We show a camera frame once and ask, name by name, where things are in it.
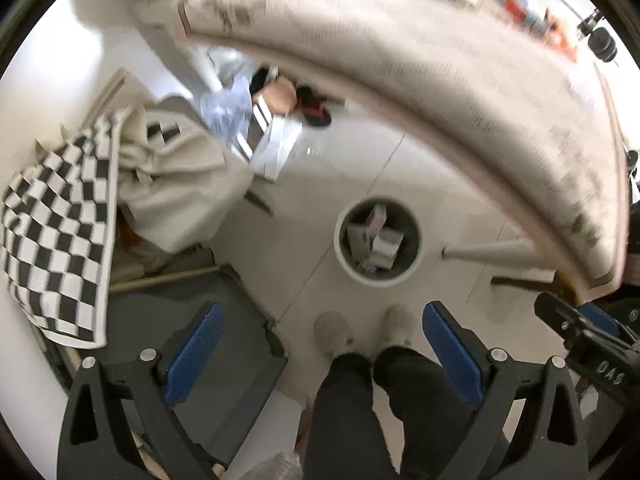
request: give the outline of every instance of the white wall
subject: white wall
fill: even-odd
[[[0,183],[32,162],[35,137],[59,131],[60,123],[78,127],[120,66],[158,98],[190,95],[135,30],[134,1],[57,0],[31,31],[0,80]],[[145,37],[194,92],[202,90],[161,33]],[[53,479],[66,396],[4,286],[0,303],[0,410],[34,466]]]

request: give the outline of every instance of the metal screw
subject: metal screw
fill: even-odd
[[[505,352],[502,348],[494,348],[491,350],[491,357],[496,361],[506,361],[509,354]]]
[[[158,352],[156,352],[155,349],[145,348],[142,352],[140,352],[140,359],[142,359],[143,361],[153,361],[157,355]]]
[[[551,364],[556,368],[564,368],[564,359],[562,359],[559,355],[554,355],[551,358]]]
[[[95,357],[89,356],[82,359],[82,368],[93,368],[95,365]]]

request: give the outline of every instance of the checkerboard calibration pattern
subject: checkerboard calibration pattern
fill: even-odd
[[[163,126],[158,121],[149,123],[146,126],[146,140],[149,145],[157,150],[164,148],[172,139],[180,135],[178,124]]]
[[[2,200],[9,292],[46,335],[71,344],[95,341],[96,309],[106,301],[98,297],[98,281],[110,228],[112,131],[112,121],[101,118],[16,174]]]

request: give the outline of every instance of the plastic bag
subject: plastic bag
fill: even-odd
[[[209,131],[227,146],[236,143],[238,134],[246,139],[252,115],[249,80],[237,76],[231,88],[204,94],[200,99],[200,115]]]
[[[222,46],[207,50],[207,58],[213,63],[222,88],[233,86],[234,80],[239,76],[244,76],[251,81],[260,68],[257,62],[242,52]]]

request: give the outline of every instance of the round trash bin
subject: round trash bin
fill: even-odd
[[[378,268],[367,272],[358,268],[358,263],[351,254],[347,225],[364,224],[377,204],[386,207],[384,227],[401,232],[404,236],[390,269]],[[335,225],[334,250],[340,266],[355,281],[368,286],[388,287],[404,282],[415,272],[422,261],[424,247],[420,226],[405,204],[390,197],[372,196],[351,204],[340,214]]]

